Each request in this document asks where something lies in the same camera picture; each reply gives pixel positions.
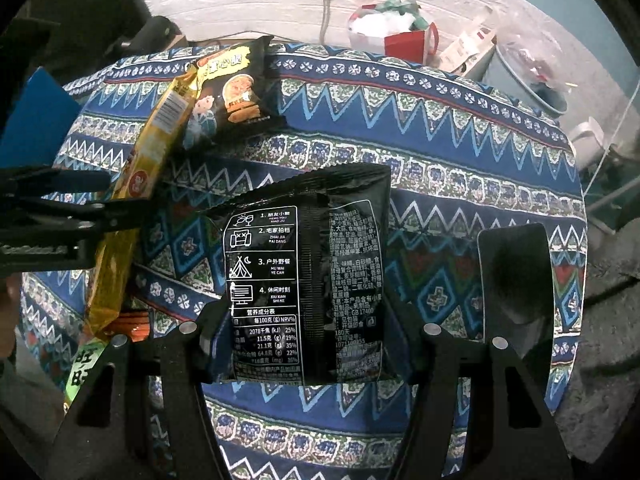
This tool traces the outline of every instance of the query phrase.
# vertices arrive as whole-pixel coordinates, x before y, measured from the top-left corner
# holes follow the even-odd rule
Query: red circular logo
[[[146,181],[149,179],[146,171],[136,171],[129,179],[129,195],[138,198],[142,195],[146,188]]]

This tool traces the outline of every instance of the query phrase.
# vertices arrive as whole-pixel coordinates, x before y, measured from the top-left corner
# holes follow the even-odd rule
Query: white brick wall
[[[333,0],[325,41],[348,46],[346,22],[360,5],[383,0]],[[153,14],[173,20],[191,41],[207,40],[248,30],[283,38],[318,42],[322,0],[145,0]],[[484,4],[501,16],[514,16],[537,30],[552,34],[562,47],[562,72],[578,85],[569,95],[569,112],[561,122],[565,130],[593,116],[612,133],[626,98],[623,91],[587,48],[564,27],[526,0],[418,0],[425,15],[440,31],[440,50],[467,26]],[[619,140],[630,140],[640,128],[640,115],[632,108]]]

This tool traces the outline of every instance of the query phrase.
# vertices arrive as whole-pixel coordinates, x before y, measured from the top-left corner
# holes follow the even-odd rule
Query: snack package
[[[98,361],[98,357],[100,357],[100,354],[102,354],[102,351],[107,345],[108,343],[105,343],[104,341],[92,339],[86,344],[80,346],[78,349],[76,358],[71,365],[71,373],[69,374],[69,378],[66,380],[64,400],[65,414],[68,412],[71,403],[76,398],[76,395],[80,390],[80,386],[82,386],[82,383],[84,383],[84,380],[89,374],[89,370],[94,367]]]
[[[380,378],[390,175],[341,164],[207,211],[222,238],[235,380]]]
[[[265,88],[264,55],[273,36],[230,46],[196,62],[198,99],[183,146],[220,142],[257,133],[271,119],[261,97]]]
[[[151,198],[167,156],[193,110],[196,76],[196,67],[191,67],[164,92],[122,168],[112,198]],[[99,334],[120,313],[138,231],[107,233],[98,246],[87,287],[86,325],[92,335]]]

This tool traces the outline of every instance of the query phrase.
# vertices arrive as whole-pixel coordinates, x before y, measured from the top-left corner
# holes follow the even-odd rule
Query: yellow snack package
[[[172,147],[180,138],[198,94],[197,69],[175,78],[140,132],[113,187],[112,198],[151,198]],[[129,279],[139,229],[107,233],[96,251],[88,287],[86,325],[92,335],[115,321]]]

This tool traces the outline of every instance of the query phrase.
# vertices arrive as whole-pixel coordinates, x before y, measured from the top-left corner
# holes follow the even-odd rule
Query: black snack bag
[[[341,164],[207,211],[220,230],[236,380],[375,381],[391,172]]]
[[[261,99],[264,55],[272,39],[262,36],[197,60],[198,96],[184,136],[186,149],[261,133],[271,123],[274,118]]]

